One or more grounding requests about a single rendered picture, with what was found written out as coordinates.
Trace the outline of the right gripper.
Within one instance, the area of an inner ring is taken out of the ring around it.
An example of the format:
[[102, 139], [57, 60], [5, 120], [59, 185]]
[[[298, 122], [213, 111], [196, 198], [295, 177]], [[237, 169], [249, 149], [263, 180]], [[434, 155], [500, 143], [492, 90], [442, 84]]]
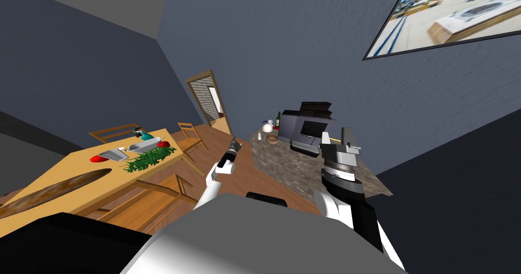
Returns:
[[351, 127], [342, 127], [341, 144], [331, 144], [329, 133], [322, 132], [320, 150], [326, 167], [353, 169], [358, 166], [357, 158], [361, 148], [356, 146]]

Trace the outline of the dark grey coffee machine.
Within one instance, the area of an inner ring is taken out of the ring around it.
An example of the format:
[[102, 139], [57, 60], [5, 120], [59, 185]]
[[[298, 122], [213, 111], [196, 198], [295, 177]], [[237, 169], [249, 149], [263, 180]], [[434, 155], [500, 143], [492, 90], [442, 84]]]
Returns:
[[284, 110], [278, 124], [279, 140], [289, 143], [291, 150], [318, 157], [322, 134], [335, 123], [330, 106], [330, 102], [302, 102], [299, 110]]

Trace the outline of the wooden chair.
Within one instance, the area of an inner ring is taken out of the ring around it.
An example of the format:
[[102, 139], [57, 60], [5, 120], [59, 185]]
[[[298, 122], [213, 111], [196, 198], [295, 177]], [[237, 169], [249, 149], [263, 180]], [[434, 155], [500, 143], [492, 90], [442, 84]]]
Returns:
[[[113, 224], [134, 231], [149, 233], [145, 229], [165, 213], [171, 206], [178, 206], [181, 202], [198, 204], [198, 200], [187, 195], [184, 186], [192, 185], [176, 174], [165, 179], [160, 184], [153, 184], [143, 180], [136, 180], [130, 185], [121, 188], [96, 202], [86, 205], [73, 213], [86, 217], [96, 211], [103, 213], [98, 221]], [[104, 205], [113, 202], [119, 197], [133, 191], [142, 189], [137, 195], [114, 209], [105, 209]]]
[[[178, 123], [178, 126], [180, 127], [183, 134], [186, 136], [186, 139], [178, 142], [178, 145], [180, 149], [183, 151], [183, 153], [189, 158], [190, 161], [194, 162], [194, 159], [190, 156], [189, 151], [190, 149], [198, 149], [199, 146], [203, 146], [205, 149], [208, 150], [208, 147], [203, 143], [201, 140], [201, 137], [195, 127], [190, 123]], [[194, 137], [191, 137], [187, 131], [191, 131], [195, 134]]]
[[103, 144], [121, 140], [135, 135], [135, 132], [146, 132], [138, 124], [128, 124], [109, 129], [89, 132], [89, 135], [101, 141]]

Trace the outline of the green leafy herbs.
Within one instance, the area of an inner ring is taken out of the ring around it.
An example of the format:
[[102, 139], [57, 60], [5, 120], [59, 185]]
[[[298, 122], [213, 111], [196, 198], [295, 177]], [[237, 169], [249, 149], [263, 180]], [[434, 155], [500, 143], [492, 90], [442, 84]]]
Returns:
[[160, 161], [164, 161], [166, 157], [170, 156], [175, 151], [176, 149], [171, 146], [156, 147], [152, 150], [138, 154], [137, 157], [127, 161], [122, 168], [129, 173], [143, 171], [148, 169], [150, 166], [159, 164]]

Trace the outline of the teal spray bottle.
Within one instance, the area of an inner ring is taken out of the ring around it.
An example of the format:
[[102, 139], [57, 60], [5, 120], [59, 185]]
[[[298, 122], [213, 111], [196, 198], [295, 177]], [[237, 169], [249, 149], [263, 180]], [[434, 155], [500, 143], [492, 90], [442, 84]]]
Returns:
[[133, 129], [133, 133], [135, 137], [140, 138], [142, 141], [147, 141], [150, 139], [154, 139], [154, 136], [147, 133], [145, 130], [143, 130], [141, 127], [136, 127]]

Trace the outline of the grey metal tray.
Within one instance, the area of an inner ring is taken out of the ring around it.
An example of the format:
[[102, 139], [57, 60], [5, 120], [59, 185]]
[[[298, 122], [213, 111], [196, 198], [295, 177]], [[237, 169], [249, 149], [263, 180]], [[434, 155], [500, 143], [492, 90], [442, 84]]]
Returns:
[[162, 141], [161, 137], [154, 137], [152, 139], [130, 145], [128, 147], [127, 151], [142, 154], [144, 152], [157, 148], [158, 147], [157, 144], [161, 141]]
[[109, 159], [109, 160], [121, 162], [121, 161], [127, 160], [129, 158], [128, 155], [125, 154], [125, 151], [126, 151], [125, 147], [118, 147], [115, 149], [107, 150], [98, 155], [103, 158]]

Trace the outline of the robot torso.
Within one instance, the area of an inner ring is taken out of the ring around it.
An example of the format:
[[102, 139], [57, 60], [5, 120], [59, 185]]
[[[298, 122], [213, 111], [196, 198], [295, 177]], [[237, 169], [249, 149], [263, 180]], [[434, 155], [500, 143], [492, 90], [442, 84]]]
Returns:
[[221, 194], [152, 236], [121, 274], [408, 274], [346, 224]]

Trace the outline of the wooden dining table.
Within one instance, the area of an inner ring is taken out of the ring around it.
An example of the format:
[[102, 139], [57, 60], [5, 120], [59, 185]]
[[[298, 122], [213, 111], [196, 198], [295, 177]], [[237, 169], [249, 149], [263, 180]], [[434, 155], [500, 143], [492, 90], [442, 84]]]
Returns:
[[0, 219], [0, 238], [39, 218], [59, 212], [74, 213], [81, 208], [98, 201], [106, 195], [109, 195], [127, 186], [136, 179], [145, 179], [149, 175], [179, 160], [186, 161], [186, 163], [190, 165], [195, 171], [197, 171], [201, 176], [205, 176], [205, 173], [198, 169], [188, 158], [188, 156], [180, 149], [179, 145], [174, 140], [174, 138], [171, 137], [167, 129], [153, 131], [151, 134], [155, 137], [161, 137], [161, 139], [168, 141], [171, 146], [175, 148], [175, 152], [166, 157], [165, 160], [161, 161], [159, 164], [143, 171], [128, 173], [123, 169], [124, 162], [116, 162], [112, 160], [102, 163], [90, 162], [90, 158], [94, 155], [98, 155], [107, 150], [117, 149], [119, 147], [129, 147], [138, 143], [139, 140], [134, 137], [94, 146], [68, 154], [55, 166], [51, 167], [47, 172], [37, 178], [33, 183], [29, 184], [17, 195], [9, 199], [8, 202], [12, 203], [15, 200], [22, 198], [30, 193], [94, 170], [110, 168], [111, 172], [101, 179], [98, 179], [97, 181], [85, 185], [84, 187], [64, 196], [58, 197], [27, 211]]

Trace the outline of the large dark framed window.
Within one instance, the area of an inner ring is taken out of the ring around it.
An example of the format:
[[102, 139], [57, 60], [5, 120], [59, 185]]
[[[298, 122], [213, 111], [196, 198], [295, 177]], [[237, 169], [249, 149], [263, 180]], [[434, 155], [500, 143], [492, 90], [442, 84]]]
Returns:
[[398, 0], [367, 59], [521, 34], [521, 0]]

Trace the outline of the long brown baguette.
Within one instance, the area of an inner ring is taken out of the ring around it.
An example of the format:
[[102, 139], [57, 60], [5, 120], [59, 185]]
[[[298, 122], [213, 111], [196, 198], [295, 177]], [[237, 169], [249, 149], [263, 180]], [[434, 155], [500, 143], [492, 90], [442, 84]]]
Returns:
[[112, 170], [110, 168], [105, 168], [84, 173], [66, 179], [60, 183], [45, 187], [36, 192], [30, 193], [8, 204], [4, 204], [0, 207], [0, 219], [27, 211], [53, 199], [66, 195], [98, 179], [101, 179], [111, 171]]

